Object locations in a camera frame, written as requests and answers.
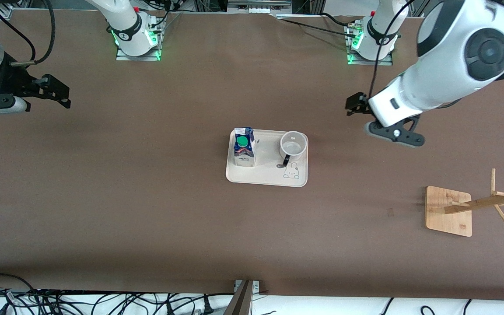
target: white tray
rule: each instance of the white tray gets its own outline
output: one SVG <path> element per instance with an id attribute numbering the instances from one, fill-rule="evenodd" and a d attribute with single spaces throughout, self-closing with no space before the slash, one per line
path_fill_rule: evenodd
<path id="1" fill-rule="evenodd" d="M 284 158 L 280 156 L 280 139 L 286 131 L 254 129 L 256 140 L 256 166 L 238 167 L 235 164 L 235 131 L 228 140 L 227 169 L 225 176 L 233 183 L 302 187 L 308 179 L 308 138 L 306 151 L 286 168 L 278 168 Z"/>

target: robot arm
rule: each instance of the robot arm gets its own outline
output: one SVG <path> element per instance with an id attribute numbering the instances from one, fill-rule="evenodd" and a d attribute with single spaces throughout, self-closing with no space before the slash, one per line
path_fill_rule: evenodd
<path id="1" fill-rule="evenodd" d="M 504 4 L 440 2 L 419 29 L 417 54 L 416 64 L 368 102 L 358 94 L 356 100 L 348 100 L 348 114 L 362 109 L 376 117 L 366 129 L 370 135 L 423 145 L 424 138 L 413 132 L 414 126 L 406 130 L 404 124 L 417 123 L 421 113 L 504 78 Z"/>
<path id="2" fill-rule="evenodd" d="M 96 6 L 106 17 L 119 48 L 129 56 L 140 56 L 158 44 L 156 17 L 135 12 L 129 0 L 86 0 Z M 68 86 L 45 74 L 41 79 L 28 74 L 24 66 L 7 54 L 0 44 L 0 114 L 20 113 L 30 110 L 24 97 L 54 100 L 70 108 Z"/>
<path id="3" fill-rule="evenodd" d="M 394 48 L 394 43 L 398 39 L 397 32 L 408 16 L 408 10 L 400 12 L 390 26 L 386 36 L 384 33 L 392 18 L 394 18 L 405 4 L 406 0 L 379 0 L 378 8 L 376 8 L 374 15 L 366 16 L 360 21 L 362 36 L 359 39 L 358 45 L 353 46 L 353 49 L 367 60 L 376 60 L 378 46 L 382 44 L 380 52 L 378 53 L 378 60 L 384 59 Z"/>
<path id="4" fill-rule="evenodd" d="M 118 47 L 129 56 L 141 56 L 158 44 L 157 18 L 136 12 L 130 0 L 86 0 L 104 15 Z"/>

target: mug handle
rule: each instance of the mug handle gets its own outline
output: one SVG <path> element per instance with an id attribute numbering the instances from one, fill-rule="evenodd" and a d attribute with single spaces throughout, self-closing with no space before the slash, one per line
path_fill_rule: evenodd
<path id="1" fill-rule="evenodd" d="M 277 168 L 280 168 L 280 169 L 282 169 L 282 168 L 286 168 L 286 167 L 287 167 L 287 164 L 289 164 L 289 159 L 290 159 L 290 157 L 291 157 L 291 156 L 287 154 L 287 155 L 285 156 L 285 159 L 283 159 L 283 164 L 277 164 Z"/>

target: wooden stand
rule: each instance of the wooden stand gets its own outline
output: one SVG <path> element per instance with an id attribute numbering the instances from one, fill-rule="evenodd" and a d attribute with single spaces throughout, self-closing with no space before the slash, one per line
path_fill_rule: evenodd
<path id="1" fill-rule="evenodd" d="M 495 169 L 491 170 L 491 196 L 472 200 L 466 192 L 434 186 L 425 190 L 425 226 L 428 229 L 472 236 L 472 210 L 495 207 L 504 222 L 504 192 L 495 190 Z"/>

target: brown table surface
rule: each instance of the brown table surface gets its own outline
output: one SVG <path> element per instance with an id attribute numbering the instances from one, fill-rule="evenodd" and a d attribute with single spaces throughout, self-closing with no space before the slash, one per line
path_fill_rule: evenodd
<path id="1" fill-rule="evenodd" d="M 162 61 L 116 62 L 99 12 L 56 19 L 54 52 L 29 71 L 68 84 L 72 108 L 32 99 L 31 113 L 0 115 L 0 271 L 59 289 L 215 292 L 250 278 L 270 294 L 504 299 L 494 209 L 474 212 L 470 238 L 424 227 L 426 186 L 484 197 L 495 167 L 504 190 L 504 80 L 425 113 L 427 143 L 409 149 L 364 134 L 369 116 L 346 117 L 372 68 L 347 64 L 341 36 L 263 14 L 184 14 Z M 12 22 L 41 56 L 48 12 Z M 419 23 L 404 23 L 377 89 L 416 61 Z M 306 186 L 229 182 L 241 126 L 307 134 Z"/>

